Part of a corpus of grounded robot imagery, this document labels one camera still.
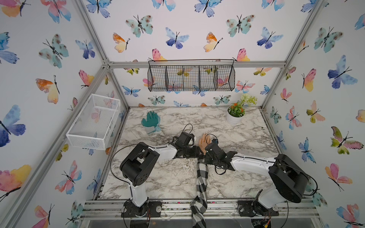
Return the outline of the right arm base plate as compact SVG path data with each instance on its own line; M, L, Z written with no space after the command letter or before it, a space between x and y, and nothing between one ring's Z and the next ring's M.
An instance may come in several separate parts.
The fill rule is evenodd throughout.
M266 209L257 200L239 200L238 213L241 217L255 217L255 216L279 216L279 212L273 208Z

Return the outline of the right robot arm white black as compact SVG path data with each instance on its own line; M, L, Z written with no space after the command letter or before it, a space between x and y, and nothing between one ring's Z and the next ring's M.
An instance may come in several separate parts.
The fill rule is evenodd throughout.
M271 178L273 185L259 191L252 205L267 211L273 206L289 201L300 203L304 196L309 175L301 170L288 156L279 154L275 158L249 157L237 152L223 151L218 144L205 147L208 164L231 171L245 171Z

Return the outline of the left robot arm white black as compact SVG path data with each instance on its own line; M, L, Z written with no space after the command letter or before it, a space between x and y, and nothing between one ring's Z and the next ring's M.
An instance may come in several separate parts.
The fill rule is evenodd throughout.
M157 162L196 158L200 155L199 147L194 145L195 140L196 137L193 134L182 132L166 145L149 146L140 142L133 148L122 161L120 171L130 186L130 199L134 206L140 208L148 201L144 183Z

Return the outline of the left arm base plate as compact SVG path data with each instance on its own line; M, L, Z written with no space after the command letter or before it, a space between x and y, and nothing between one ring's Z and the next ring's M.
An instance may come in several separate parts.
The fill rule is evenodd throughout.
M123 204L121 217L122 218L141 218L151 217L159 218L162 212L161 201L147 200L141 207L136 206L131 200L127 200Z

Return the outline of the mannequin hand flesh coloured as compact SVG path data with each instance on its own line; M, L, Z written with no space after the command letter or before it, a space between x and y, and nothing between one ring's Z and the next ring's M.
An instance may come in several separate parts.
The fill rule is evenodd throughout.
M212 140L210 138L210 135L208 133L204 133L202 137L199 139L198 146L202 152L203 155L206 155L207 151L205 148L212 143Z

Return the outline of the black white plaid sleeve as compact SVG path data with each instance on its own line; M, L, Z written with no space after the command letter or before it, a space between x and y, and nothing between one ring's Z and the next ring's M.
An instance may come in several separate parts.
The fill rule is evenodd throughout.
M197 195L190 203L190 209L192 211L193 228L206 228L206 221L204 213L208 208L207 203L207 179L208 179L208 167L205 162L205 158L198 159L197 166L197 179L196 179L196 191Z

